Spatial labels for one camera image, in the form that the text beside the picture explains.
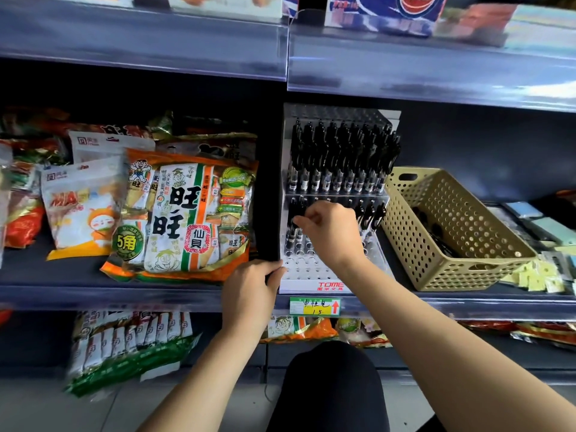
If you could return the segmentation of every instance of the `finger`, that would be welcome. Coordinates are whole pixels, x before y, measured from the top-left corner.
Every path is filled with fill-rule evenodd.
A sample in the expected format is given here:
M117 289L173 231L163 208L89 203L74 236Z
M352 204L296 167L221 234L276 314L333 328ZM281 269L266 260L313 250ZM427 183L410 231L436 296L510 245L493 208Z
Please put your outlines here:
M282 267L283 261L263 261L262 259L255 259L250 262L250 265L253 265L258 268L262 272L264 276L270 274L277 268Z
M308 235L310 231L314 230L316 224L309 218L303 217L301 215L296 215L292 218L292 221L295 225L302 229L302 232L305 235Z
M282 280L282 276L287 271L286 267L277 268L268 278L268 288L273 290L275 293L280 286L280 281Z
M312 217L322 218L328 213L328 211L332 208L333 205L334 203L327 202L326 200L318 200L316 203L313 203L312 205L308 206L308 209L306 209L305 216L307 218Z

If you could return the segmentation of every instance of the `price tag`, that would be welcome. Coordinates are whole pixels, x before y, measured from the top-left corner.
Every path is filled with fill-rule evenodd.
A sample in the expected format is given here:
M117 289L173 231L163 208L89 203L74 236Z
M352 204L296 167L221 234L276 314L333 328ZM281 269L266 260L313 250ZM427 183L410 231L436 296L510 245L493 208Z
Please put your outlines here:
M290 315L338 317L340 299L326 297L290 297Z

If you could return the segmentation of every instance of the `perforated basket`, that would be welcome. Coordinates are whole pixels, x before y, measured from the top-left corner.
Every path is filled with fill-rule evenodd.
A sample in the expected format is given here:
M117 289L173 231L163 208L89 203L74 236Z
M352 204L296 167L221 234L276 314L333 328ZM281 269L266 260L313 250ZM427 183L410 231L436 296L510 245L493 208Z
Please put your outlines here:
M419 291L484 290L536 257L535 251L444 170L394 167L383 228ZM442 227L442 240L465 256L446 256L412 208Z

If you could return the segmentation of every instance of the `floor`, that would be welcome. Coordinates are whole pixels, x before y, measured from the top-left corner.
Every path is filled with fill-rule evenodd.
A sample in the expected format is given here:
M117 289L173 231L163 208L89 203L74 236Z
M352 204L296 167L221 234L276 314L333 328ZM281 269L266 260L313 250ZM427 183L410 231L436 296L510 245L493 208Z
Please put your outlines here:
M170 378L128 382L90 400L64 394L62 382L53 379L0 379L0 425L3 432L132 432L175 383ZM417 386L383 388L392 432L413 432L432 415ZM576 386L555 389L576 404ZM237 385L220 431L264 431L279 390L277 385Z

